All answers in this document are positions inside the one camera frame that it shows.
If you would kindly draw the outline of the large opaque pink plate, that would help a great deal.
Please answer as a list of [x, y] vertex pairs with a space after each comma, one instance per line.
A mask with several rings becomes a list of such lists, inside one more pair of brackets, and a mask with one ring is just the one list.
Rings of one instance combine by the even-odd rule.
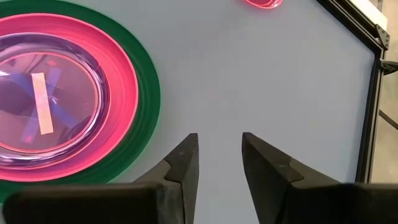
[[138, 102], [135, 68], [102, 29], [56, 14], [0, 19], [0, 180], [41, 182], [99, 167]]

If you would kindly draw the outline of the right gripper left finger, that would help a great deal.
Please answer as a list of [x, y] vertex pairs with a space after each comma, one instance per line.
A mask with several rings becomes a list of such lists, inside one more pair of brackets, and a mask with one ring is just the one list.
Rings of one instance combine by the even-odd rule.
[[12, 194], [6, 224], [193, 224], [198, 135], [189, 134], [134, 182], [36, 186]]

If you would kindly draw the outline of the large green plastic plate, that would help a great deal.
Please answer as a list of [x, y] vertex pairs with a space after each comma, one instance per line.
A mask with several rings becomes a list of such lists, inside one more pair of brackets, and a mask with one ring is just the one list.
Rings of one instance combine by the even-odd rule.
[[99, 167], [74, 177], [41, 181], [0, 180], [0, 205], [13, 193], [35, 185], [106, 184], [127, 169], [144, 150], [160, 112], [160, 84], [154, 64], [141, 43], [122, 25], [87, 7], [59, 0], [0, 0], [0, 19], [19, 14], [45, 13], [73, 17], [109, 34], [127, 53], [138, 80], [139, 102], [129, 131], [116, 151]]

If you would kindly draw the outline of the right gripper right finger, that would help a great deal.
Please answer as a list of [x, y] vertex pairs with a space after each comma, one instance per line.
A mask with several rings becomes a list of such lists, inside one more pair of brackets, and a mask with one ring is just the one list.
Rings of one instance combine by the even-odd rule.
[[242, 157], [260, 224], [398, 224], [398, 184], [338, 182], [253, 133]]

